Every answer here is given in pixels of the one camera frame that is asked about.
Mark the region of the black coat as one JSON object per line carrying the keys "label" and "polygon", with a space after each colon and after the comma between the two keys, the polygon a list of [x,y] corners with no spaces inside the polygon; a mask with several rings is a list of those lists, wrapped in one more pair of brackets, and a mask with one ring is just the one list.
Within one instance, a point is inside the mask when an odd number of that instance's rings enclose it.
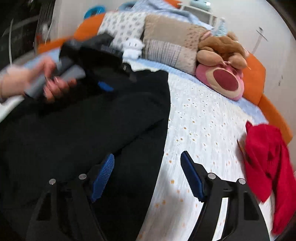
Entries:
{"label": "black coat", "polygon": [[100,164],[114,168],[91,206],[105,240],[136,240],[161,167],[170,90],[166,71],[135,72],[138,84],[111,98],[74,87],[53,103],[25,99],[1,122],[1,240],[26,240],[48,184]]}

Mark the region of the small white plush toy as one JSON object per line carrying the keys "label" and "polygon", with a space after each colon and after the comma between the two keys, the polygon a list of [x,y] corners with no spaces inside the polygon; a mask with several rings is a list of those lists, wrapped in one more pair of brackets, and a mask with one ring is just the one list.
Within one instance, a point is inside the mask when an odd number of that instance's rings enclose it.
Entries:
{"label": "small white plush toy", "polygon": [[138,59],[142,55],[144,43],[140,39],[128,38],[122,45],[123,58]]}

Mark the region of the floral white pillow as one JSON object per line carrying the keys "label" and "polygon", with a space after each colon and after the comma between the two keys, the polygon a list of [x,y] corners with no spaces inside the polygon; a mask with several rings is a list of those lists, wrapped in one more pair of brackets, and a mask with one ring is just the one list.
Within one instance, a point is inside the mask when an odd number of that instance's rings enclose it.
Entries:
{"label": "floral white pillow", "polygon": [[144,31],[147,13],[135,11],[111,11],[105,14],[97,34],[107,32],[113,37],[111,46],[121,50],[129,38],[140,39]]}

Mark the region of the red garment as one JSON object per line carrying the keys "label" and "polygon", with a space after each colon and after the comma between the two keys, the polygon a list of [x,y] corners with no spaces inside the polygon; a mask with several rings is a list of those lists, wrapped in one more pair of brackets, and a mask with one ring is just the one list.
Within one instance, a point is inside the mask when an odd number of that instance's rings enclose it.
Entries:
{"label": "red garment", "polygon": [[290,154],[280,129],[267,124],[246,123],[245,175],[256,198],[275,198],[273,229],[280,235],[295,214],[295,177]]}

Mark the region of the blue checked quilt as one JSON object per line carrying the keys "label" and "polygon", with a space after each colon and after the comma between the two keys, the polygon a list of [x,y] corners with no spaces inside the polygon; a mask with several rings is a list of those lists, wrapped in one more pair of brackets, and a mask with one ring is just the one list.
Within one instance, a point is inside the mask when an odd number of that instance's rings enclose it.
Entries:
{"label": "blue checked quilt", "polygon": [[141,0],[124,3],[117,8],[118,11],[136,11],[149,14],[162,15],[178,21],[191,23],[205,27],[207,30],[213,30],[214,27],[203,22],[200,18],[189,11],[177,9],[166,1],[161,0]]}

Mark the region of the beige patchwork pillow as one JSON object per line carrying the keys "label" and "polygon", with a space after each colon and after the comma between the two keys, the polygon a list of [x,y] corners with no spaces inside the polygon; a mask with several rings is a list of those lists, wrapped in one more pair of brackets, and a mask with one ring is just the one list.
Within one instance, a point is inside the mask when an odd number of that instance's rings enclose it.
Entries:
{"label": "beige patchwork pillow", "polygon": [[142,57],[194,75],[198,44],[207,32],[199,25],[161,15],[147,15]]}

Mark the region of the light blue bed sheet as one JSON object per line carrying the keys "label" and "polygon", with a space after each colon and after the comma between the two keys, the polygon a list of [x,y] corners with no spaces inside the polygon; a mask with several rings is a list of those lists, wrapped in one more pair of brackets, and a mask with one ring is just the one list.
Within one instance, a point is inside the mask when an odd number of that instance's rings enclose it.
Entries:
{"label": "light blue bed sheet", "polygon": [[[32,58],[31,60],[29,60],[25,64],[23,64],[23,67],[31,69],[31,68],[35,67],[41,61],[42,58],[47,57],[47,56],[51,57],[54,60],[54,62],[57,62],[59,53],[60,53],[60,49],[56,48],[56,49],[46,52],[44,54],[36,55],[34,58]],[[176,68],[172,68],[172,67],[162,64],[162,63],[149,61],[149,60],[145,60],[145,59],[141,59],[141,58],[137,59],[137,60],[124,59],[123,61],[128,62],[132,66],[133,70],[137,69],[134,66],[134,62],[135,62],[137,64],[141,64],[144,66],[144,67],[141,67],[140,69],[165,70],[168,73],[178,75],[179,77],[190,80],[191,82],[194,82],[197,85],[206,87],[207,89],[211,90],[209,87],[204,85],[200,80],[198,80],[193,75],[189,75],[185,72],[182,72]],[[254,124],[268,123],[268,120],[266,119],[266,117],[264,116],[264,114],[262,113],[260,108],[258,106],[256,106],[255,104],[252,104],[250,101],[246,100],[245,98],[242,97],[238,101],[230,100],[226,97],[224,97],[224,98],[227,101],[229,101],[230,103],[240,107],[246,114],[251,116]]]}

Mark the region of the cream eyelet blanket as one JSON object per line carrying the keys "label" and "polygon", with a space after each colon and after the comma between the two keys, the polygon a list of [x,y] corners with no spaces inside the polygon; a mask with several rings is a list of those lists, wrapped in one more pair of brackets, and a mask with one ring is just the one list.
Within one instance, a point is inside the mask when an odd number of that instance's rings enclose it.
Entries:
{"label": "cream eyelet blanket", "polygon": [[203,204],[191,192],[180,156],[221,179],[244,177],[237,141],[251,116],[222,95],[190,80],[169,74],[171,94],[168,134],[156,187],[138,240],[187,240]]}

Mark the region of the white bedside stand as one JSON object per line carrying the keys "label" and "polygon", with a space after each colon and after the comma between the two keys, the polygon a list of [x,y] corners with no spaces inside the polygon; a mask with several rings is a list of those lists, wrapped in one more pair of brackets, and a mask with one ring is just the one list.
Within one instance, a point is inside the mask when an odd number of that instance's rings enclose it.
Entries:
{"label": "white bedside stand", "polygon": [[213,15],[210,11],[206,11],[195,6],[189,6],[182,4],[180,7],[181,10],[188,11],[199,18],[200,21],[215,27],[217,24],[217,17]]}

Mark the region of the brown bear plush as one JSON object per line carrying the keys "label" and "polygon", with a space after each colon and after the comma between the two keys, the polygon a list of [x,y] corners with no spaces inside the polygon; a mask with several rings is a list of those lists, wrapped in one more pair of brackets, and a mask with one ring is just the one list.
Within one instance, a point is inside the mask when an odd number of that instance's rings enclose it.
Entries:
{"label": "brown bear plush", "polygon": [[233,32],[225,36],[214,36],[206,32],[198,44],[197,61],[205,66],[230,65],[235,69],[247,67],[249,53],[238,42]]}

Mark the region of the light blue projector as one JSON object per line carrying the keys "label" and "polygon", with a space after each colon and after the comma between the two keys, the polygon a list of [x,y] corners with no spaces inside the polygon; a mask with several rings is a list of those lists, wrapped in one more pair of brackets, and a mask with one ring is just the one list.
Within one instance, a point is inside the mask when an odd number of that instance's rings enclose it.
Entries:
{"label": "light blue projector", "polygon": [[206,11],[211,10],[211,3],[209,1],[203,1],[203,0],[190,0],[190,5],[194,6],[196,8],[200,8]]}

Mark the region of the blue party hat plush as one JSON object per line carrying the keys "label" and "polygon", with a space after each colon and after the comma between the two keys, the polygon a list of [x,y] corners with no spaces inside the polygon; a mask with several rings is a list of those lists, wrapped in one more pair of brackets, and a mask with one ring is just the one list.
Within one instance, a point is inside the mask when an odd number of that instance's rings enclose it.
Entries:
{"label": "blue party hat plush", "polygon": [[227,28],[226,28],[225,19],[221,18],[220,24],[219,24],[217,30],[215,31],[214,36],[221,37],[221,36],[226,36],[226,35],[227,35]]}

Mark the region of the pink bear plush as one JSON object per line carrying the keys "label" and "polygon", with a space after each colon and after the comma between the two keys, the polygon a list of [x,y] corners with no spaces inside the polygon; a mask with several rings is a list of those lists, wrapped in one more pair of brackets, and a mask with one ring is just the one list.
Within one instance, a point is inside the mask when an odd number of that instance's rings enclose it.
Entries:
{"label": "pink bear plush", "polygon": [[243,96],[243,72],[231,65],[199,64],[196,68],[196,78],[228,99],[238,101]]}

